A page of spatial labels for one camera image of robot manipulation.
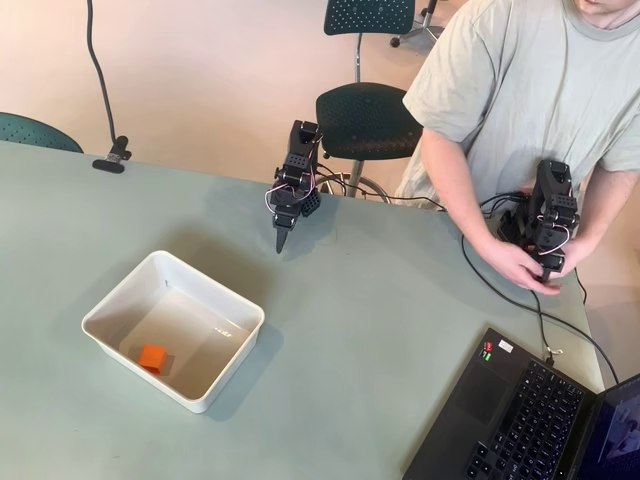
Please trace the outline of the person's right hand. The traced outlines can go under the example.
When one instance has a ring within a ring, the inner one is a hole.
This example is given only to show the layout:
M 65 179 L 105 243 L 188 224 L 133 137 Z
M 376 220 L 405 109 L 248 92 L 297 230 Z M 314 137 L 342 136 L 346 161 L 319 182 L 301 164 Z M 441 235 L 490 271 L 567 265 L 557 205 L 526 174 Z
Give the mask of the person's right hand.
M 544 295 L 557 295 L 560 287 L 541 280 L 543 270 L 539 263 L 518 247 L 499 240 L 492 242 L 488 262 L 504 278 L 527 290 Z

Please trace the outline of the person's left hand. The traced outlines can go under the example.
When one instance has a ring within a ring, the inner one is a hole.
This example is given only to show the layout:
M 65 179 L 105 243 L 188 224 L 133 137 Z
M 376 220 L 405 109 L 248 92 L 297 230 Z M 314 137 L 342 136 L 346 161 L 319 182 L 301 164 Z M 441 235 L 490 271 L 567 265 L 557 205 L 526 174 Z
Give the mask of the person's left hand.
M 576 236 L 570 240 L 563 248 L 565 260 L 561 275 L 567 275 L 574 270 L 594 251 L 596 246 L 597 242 L 586 236 Z

